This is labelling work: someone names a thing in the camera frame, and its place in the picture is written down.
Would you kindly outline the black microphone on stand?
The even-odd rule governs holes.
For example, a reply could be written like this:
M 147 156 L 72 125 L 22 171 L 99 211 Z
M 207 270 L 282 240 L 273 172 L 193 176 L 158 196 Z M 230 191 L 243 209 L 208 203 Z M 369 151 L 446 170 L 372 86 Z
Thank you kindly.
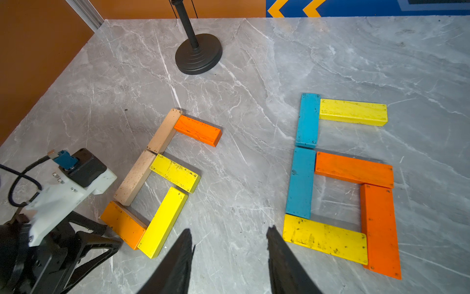
M 177 49 L 176 66 L 187 75 L 198 75 L 212 69 L 221 59 L 223 48 L 212 34 L 195 34 L 183 0 L 172 0 L 188 39 Z

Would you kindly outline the orange block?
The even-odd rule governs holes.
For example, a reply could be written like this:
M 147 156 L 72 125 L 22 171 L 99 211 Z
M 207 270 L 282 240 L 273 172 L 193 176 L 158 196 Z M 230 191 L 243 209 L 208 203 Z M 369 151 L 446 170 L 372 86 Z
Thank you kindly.
M 111 201 L 100 219 L 108 225 L 129 247 L 138 249 L 147 226 L 119 202 Z
M 182 115 L 174 129 L 200 142 L 216 147 L 222 136 L 222 130 L 201 121 Z
M 367 237 L 364 268 L 402 279 L 392 190 L 363 184 L 360 188 L 361 229 Z
M 315 174 L 355 184 L 394 188 L 393 166 L 317 152 Z

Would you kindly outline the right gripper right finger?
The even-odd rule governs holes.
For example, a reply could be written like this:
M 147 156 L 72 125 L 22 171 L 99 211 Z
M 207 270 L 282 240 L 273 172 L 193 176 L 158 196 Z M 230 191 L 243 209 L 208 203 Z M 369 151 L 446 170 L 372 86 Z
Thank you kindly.
M 276 226 L 268 228 L 269 277 L 273 294 L 321 294 Z

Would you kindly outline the tan block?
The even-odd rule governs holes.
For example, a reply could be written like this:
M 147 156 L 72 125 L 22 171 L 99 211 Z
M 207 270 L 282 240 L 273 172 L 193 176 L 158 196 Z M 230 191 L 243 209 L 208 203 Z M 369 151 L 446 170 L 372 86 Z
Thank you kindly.
M 155 158 L 156 155 L 148 150 L 144 150 L 141 153 L 115 193 L 114 198 L 117 202 L 126 207 L 131 205 L 137 193 L 148 179 L 151 172 L 150 166 Z
M 163 153 L 173 139 L 176 129 L 175 125 L 183 114 L 182 110 L 171 109 L 162 124 L 148 143 L 146 149 L 154 154 Z

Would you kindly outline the yellow block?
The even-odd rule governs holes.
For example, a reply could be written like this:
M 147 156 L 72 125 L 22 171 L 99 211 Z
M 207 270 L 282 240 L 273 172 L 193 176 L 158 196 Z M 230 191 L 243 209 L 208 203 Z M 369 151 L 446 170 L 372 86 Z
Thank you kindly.
M 388 108 L 385 104 L 321 99 L 319 118 L 381 127 L 388 123 Z
M 363 233 L 285 215 L 283 239 L 361 265 L 368 265 L 367 237 Z
M 187 199 L 187 194 L 170 188 L 138 245 L 147 257 L 159 255 Z

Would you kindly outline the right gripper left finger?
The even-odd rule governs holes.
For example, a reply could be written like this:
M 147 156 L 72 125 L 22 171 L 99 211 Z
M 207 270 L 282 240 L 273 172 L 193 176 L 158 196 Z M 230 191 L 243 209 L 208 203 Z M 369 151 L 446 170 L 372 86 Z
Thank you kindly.
M 195 246 L 184 229 L 138 294 L 187 294 Z

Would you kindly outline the teal block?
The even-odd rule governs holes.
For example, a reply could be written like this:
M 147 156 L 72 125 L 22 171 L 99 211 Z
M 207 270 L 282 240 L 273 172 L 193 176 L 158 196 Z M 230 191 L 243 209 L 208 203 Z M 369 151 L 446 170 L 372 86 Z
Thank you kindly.
M 320 102 L 321 98 L 318 94 L 302 94 L 297 124 L 296 147 L 315 149 L 317 146 Z
M 316 157 L 313 149 L 294 149 L 286 214 L 310 219 Z

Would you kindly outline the yellow block diagonal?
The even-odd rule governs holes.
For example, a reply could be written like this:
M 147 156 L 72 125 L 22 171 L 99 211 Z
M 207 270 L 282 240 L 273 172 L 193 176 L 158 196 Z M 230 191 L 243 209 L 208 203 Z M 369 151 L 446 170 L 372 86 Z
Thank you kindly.
M 150 170 L 172 182 L 182 190 L 192 194 L 195 192 L 201 176 L 162 154 L 156 155 Z

